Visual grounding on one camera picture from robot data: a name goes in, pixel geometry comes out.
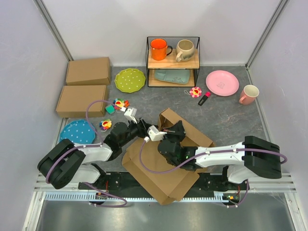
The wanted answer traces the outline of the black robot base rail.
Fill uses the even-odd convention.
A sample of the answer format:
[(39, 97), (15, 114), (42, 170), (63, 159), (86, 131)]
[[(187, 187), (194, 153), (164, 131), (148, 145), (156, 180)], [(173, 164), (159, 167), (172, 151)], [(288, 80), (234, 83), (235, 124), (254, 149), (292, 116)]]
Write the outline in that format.
[[(130, 188), (141, 189), (141, 185), (128, 172), (104, 173), (93, 183), (93, 186), (100, 190), (107, 189), (109, 191), (120, 191)], [(249, 188), (246, 181), (240, 184), (228, 182), (225, 173), (200, 173), (199, 179), (192, 187), (211, 192), (242, 191)]]

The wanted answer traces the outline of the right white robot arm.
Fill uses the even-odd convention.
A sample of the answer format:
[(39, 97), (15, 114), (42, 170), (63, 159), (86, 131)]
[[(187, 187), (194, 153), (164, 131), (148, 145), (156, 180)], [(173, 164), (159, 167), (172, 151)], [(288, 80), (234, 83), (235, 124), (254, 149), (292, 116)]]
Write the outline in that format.
[(218, 185), (225, 189), (253, 177), (280, 179), (281, 165), (286, 157), (278, 145), (255, 136), (245, 136), (243, 142), (220, 147), (181, 146), (185, 138), (182, 122), (164, 130), (158, 152), (176, 168), (196, 171), (212, 166), (223, 166)]

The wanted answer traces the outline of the brown cardboard box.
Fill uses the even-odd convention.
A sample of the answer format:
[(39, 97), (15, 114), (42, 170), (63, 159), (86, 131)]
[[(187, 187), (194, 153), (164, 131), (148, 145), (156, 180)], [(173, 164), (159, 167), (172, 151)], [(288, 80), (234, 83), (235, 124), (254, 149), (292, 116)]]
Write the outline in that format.
[[(214, 142), (200, 132), (197, 128), (180, 117), (170, 108), (159, 114), (159, 130), (168, 128), (182, 121), (186, 137), (181, 145), (214, 147)], [(180, 201), (189, 189), (199, 179), (199, 174), (205, 172), (205, 168), (197, 171), (177, 169), (171, 173), (154, 174), (141, 166), (139, 153), (142, 150), (141, 160), (144, 165), (153, 171), (167, 171), (173, 168), (158, 152), (158, 141), (149, 141), (142, 147), (143, 139), (136, 139), (127, 149), (122, 159), (122, 166), (134, 177), (135, 180), (161, 205), (168, 205), (174, 201)]]

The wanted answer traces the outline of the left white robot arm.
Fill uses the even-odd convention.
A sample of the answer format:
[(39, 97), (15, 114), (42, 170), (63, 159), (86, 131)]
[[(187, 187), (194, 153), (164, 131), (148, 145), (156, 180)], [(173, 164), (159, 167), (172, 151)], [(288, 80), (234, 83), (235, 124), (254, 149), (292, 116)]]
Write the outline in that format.
[(90, 170), (94, 173), (81, 173), (78, 181), (87, 181), (93, 188), (101, 189), (106, 178), (92, 162), (116, 159), (122, 153), (122, 147), (131, 140), (147, 137), (150, 126), (144, 119), (139, 119), (136, 123), (129, 121), (128, 124), (118, 122), (103, 143), (99, 144), (77, 144), (64, 139), (39, 161), (37, 169), (46, 182), (58, 190), (73, 181), (77, 173), (82, 171), (82, 164), (89, 163)]

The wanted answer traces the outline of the black pink marker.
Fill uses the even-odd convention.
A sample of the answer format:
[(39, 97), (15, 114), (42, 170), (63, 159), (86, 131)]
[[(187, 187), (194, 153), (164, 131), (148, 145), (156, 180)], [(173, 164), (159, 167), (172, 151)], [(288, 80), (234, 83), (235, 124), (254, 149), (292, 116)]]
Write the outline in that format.
[(205, 103), (205, 101), (206, 101), (210, 96), (211, 96), (211, 93), (210, 93), (210, 92), (206, 92), (206, 93), (204, 94), (204, 96), (199, 100), (198, 105), (199, 105), (199, 106), (202, 106), (202, 105)]

